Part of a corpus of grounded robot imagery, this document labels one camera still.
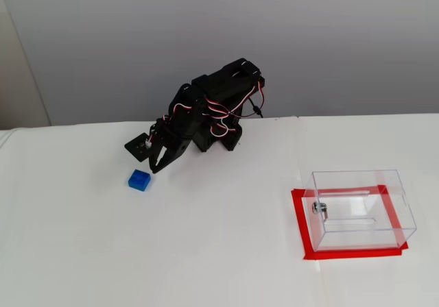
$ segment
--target gray wall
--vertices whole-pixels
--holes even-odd
[[[0,0],[0,130],[46,125],[49,119],[14,23]]]
[[[53,124],[155,119],[240,57],[266,116],[439,111],[439,0],[6,0]]]

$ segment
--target blue block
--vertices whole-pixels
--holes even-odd
[[[128,180],[128,186],[144,192],[146,186],[148,186],[150,181],[151,181],[151,175],[149,173],[140,170],[134,170],[130,180]]]

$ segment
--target robotic arm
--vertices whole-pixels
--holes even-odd
[[[242,135],[239,120],[254,114],[262,117],[264,85],[260,70],[244,58],[218,72],[202,75],[181,86],[169,105],[168,115],[157,119],[149,135],[141,134],[125,144],[125,148],[139,162],[149,158],[152,173],[179,158],[191,140],[201,151],[207,151],[217,140],[232,151]],[[250,100],[254,113],[243,116],[244,102],[258,91],[261,106]],[[162,148],[166,152],[158,161]]]

